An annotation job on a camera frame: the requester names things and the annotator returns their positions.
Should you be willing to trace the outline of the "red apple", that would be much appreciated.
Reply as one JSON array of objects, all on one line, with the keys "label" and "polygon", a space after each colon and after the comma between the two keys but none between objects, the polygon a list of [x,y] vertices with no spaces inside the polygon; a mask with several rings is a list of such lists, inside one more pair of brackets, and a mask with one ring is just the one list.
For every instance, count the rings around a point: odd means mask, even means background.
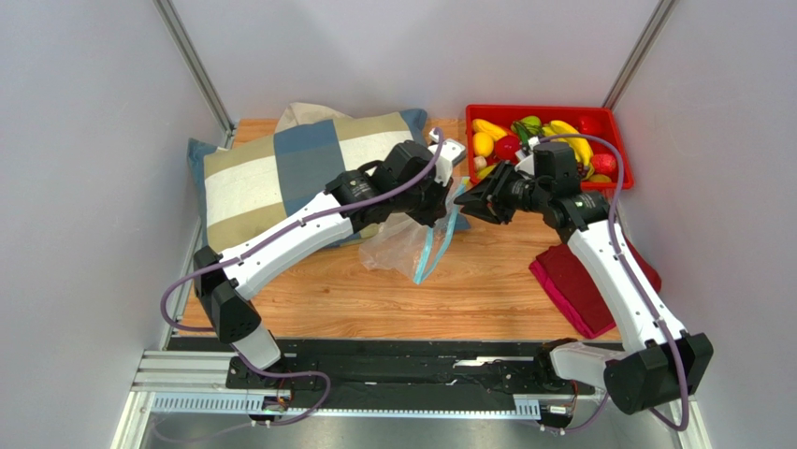
[{"label": "red apple", "polygon": [[495,141],[493,153],[499,160],[515,164],[517,162],[517,153],[521,149],[520,139],[513,135],[507,135]]}]

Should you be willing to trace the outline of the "clear zip top bag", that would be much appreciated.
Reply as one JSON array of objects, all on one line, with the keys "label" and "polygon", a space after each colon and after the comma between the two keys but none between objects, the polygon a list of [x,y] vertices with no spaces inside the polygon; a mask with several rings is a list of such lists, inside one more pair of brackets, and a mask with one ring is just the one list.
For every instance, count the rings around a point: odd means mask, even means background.
[{"label": "clear zip top bag", "polygon": [[415,284],[424,282],[441,262],[454,234],[471,228],[456,196],[470,186],[467,177],[455,177],[445,200],[446,213],[433,226],[418,224],[405,214],[393,214],[376,234],[360,245],[362,265],[368,270],[395,270]]}]

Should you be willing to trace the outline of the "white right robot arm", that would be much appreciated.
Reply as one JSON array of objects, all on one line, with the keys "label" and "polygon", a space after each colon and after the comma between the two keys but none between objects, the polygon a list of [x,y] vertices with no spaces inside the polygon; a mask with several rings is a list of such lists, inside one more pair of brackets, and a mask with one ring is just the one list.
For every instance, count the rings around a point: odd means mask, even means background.
[{"label": "white right robot arm", "polygon": [[455,202],[462,213],[496,225],[510,223],[518,211],[540,213],[586,269],[612,314],[622,349],[572,339],[547,343],[538,355],[543,384],[590,384],[626,414],[696,393],[714,354],[711,341],[689,333],[660,300],[630,253],[609,202],[582,190],[567,143],[540,143],[518,164],[498,164]]}]

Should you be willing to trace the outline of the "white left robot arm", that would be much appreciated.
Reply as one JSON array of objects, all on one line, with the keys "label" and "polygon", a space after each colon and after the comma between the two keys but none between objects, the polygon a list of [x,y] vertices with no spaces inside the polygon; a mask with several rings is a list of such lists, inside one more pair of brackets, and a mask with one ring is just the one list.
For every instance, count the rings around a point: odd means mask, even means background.
[{"label": "white left robot arm", "polygon": [[431,147],[400,142],[385,159],[342,172],[298,212],[258,236],[219,253],[210,247],[197,251],[195,294],[218,340],[257,369],[278,363],[282,351],[252,298],[309,255],[393,214],[435,225],[447,213],[453,169],[465,151],[453,139]]}]

